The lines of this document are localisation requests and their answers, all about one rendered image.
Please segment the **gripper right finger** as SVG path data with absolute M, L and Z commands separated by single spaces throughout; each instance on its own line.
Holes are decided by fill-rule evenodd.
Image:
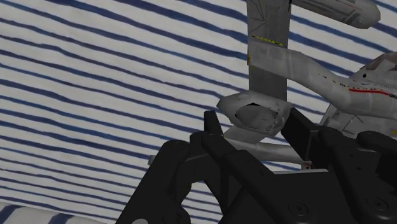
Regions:
M 350 138 L 291 108 L 281 134 L 304 161 L 338 178 L 360 224 L 397 224 L 397 140 L 376 131 Z

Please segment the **grey toy spaceship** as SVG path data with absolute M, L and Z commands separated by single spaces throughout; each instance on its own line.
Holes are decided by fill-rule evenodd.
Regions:
M 372 0 L 246 0 L 249 88 L 218 101 L 232 123 L 225 139 L 258 160 L 310 168 L 310 159 L 298 151 L 309 143 L 310 132 L 298 127 L 300 114 L 286 99 L 291 80 L 329 102 L 320 127 L 350 138 L 397 140 L 397 52 L 380 55 L 351 77 L 338 76 L 288 48 L 292 6 L 357 29 L 380 20 Z

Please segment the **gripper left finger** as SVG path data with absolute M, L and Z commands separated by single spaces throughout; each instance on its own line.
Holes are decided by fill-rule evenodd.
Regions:
M 201 132 L 164 143 L 116 224 L 192 224 L 181 203 L 204 181 L 222 212 L 218 224 L 273 224 L 242 185 L 204 150 Z

